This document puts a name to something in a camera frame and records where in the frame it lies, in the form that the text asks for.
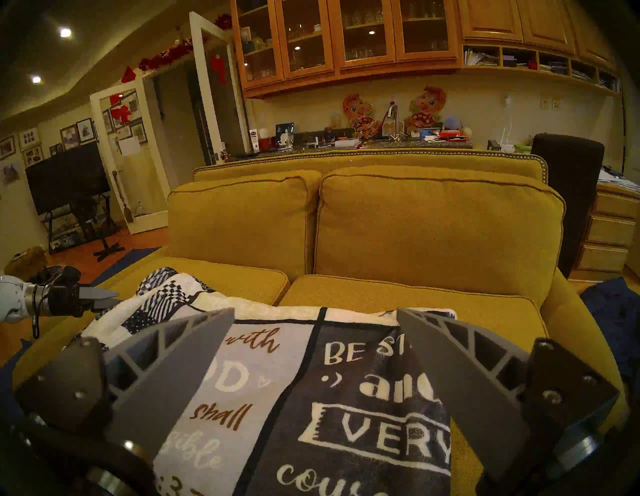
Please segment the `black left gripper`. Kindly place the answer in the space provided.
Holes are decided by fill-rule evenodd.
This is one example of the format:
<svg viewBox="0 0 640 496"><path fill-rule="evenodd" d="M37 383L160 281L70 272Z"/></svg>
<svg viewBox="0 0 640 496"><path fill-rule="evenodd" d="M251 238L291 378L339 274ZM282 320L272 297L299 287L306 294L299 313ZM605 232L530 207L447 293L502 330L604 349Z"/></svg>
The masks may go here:
<svg viewBox="0 0 640 496"><path fill-rule="evenodd" d="M84 309L81 300L92 300L91 311L108 311L121 303L121 300L117 299L119 296L117 292L79 283L72 285L50 283L47 289L47 316L49 317L82 317Z"/></svg>

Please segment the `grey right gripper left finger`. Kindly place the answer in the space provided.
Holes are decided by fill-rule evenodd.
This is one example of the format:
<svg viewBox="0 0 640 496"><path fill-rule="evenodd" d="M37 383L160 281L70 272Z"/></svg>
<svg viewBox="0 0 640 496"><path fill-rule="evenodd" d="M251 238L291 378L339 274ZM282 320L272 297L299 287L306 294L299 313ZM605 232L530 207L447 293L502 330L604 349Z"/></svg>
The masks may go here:
<svg viewBox="0 0 640 496"><path fill-rule="evenodd" d="M202 384L234 309L167 321L103 351L78 338L15 391L27 415L66 436L158 451Z"/></svg>

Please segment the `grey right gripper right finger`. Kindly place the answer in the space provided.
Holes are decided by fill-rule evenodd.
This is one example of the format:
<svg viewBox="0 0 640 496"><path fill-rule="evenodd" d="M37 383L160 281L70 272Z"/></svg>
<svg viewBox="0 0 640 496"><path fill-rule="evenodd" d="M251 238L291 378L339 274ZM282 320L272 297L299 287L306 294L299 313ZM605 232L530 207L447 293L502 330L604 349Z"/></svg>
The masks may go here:
<svg viewBox="0 0 640 496"><path fill-rule="evenodd" d="M481 462L481 480L557 480L603 444L618 389L551 338L530 351L486 328L397 310L435 396Z"/></svg>

